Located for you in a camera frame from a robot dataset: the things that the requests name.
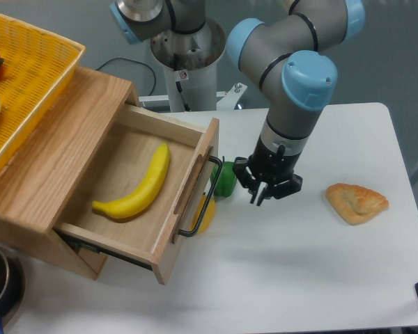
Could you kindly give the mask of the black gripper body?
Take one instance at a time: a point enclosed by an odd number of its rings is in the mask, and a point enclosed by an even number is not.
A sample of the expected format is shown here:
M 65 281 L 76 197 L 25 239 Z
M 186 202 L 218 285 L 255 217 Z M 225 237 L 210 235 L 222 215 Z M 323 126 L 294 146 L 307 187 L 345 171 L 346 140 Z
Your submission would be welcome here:
M 251 185 L 260 184 L 256 200 L 265 184 L 268 184 L 266 200 L 282 199 L 302 188 L 302 177 L 294 173 L 302 151 L 302 139 L 261 134 L 249 157 L 235 158 L 233 172 L 248 192 Z

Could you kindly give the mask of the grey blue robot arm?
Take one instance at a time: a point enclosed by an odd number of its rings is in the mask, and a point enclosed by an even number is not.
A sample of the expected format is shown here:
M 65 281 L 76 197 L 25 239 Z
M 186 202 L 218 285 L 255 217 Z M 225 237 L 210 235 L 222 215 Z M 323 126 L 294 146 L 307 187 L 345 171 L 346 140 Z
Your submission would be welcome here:
M 297 193 L 294 167 L 337 83 L 329 47 L 358 34 L 361 1 L 286 1 L 287 16 L 267 25 L 248 18 L 229 34 L 206 15 L 204 1 L 114 1 L 109 9 L 130 44 L 149 41 L 164 68 L 172 111 L 217 105 L 216 65 L 228 56 L 270 102 L 254 152 L 233 171 L 252 202 Z

